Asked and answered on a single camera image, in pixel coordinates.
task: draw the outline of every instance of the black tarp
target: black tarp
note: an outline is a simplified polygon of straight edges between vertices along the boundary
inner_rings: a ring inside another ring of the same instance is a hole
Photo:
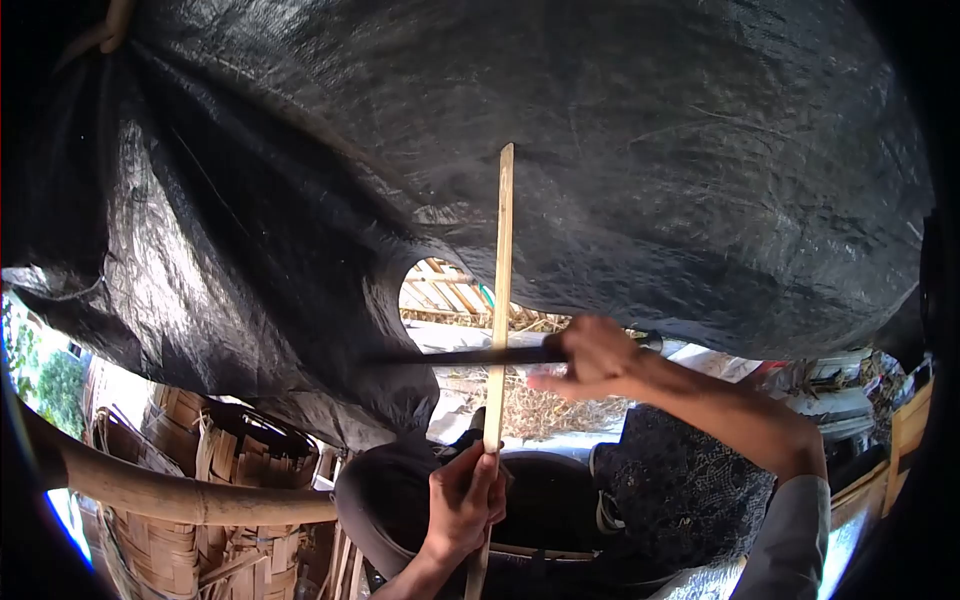
[[[932,205],[891,65],[829,0],[155,1],[13,93],[5,282],[132,371],[353,447],[426,423],[429,371],[357,359],[409,344],[417,258],[492,282],[507,142],[515,301],[750,358],[868,340]]]

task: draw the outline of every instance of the green plant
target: green plant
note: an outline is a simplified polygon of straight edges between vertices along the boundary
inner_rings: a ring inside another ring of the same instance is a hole
[[[16,328],[16,335],[13,334],[13,303],[3,297],[3,346],[7,352],[7,364],[11,373],[19,372],[24,367],[38,366],[36,357],[36,345],[39,343],[39,336],[36,335],[32,327],[25,323],[19,324]],[[13,382],[17,395],[27,399],[28,396],[36,395],[36,387],[30,377],[19,375]]]
[[[83,393],[84,366],[62,350],[51,354],[36,384],[40,414],[49,415],[57,428],[79,439],[84,432]]]

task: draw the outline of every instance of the gray sleeve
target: gray sleeve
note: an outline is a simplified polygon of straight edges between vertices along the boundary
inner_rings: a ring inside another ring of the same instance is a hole
[[[830,529],[830,488],[801,475],[774,494],[731,600],[817,597]]]

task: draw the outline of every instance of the patterned fabric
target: patterned fabric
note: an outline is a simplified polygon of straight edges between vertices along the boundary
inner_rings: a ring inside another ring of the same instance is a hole
[[[660,409],[627,413],[619,444],[594,456],[594,483],[627,524],[618,552],[668,571],[748,554],[766,513],[773,474]]]

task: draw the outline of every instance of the woven bamboo basket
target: woven bamboo basket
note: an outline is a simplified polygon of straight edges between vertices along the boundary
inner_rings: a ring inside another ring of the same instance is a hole
[[[200,413],[207,403],[199,394],[157,384],[154,400],[143,416],[143,435],[187,477],[196,474]]]
[[[109,408],[97,411],[92,438],[95,447],[111,456],[183,476],[169,458]],[[98,504],[104,558],[124,600],[197,597],[200,564],[195,525]]]
[[[320,457],[305,435],[235,404],[211,404],[200,421],[197,479],[309,490]],[[210,600],[293,600],[301,523],[198,527],[200,586]]]

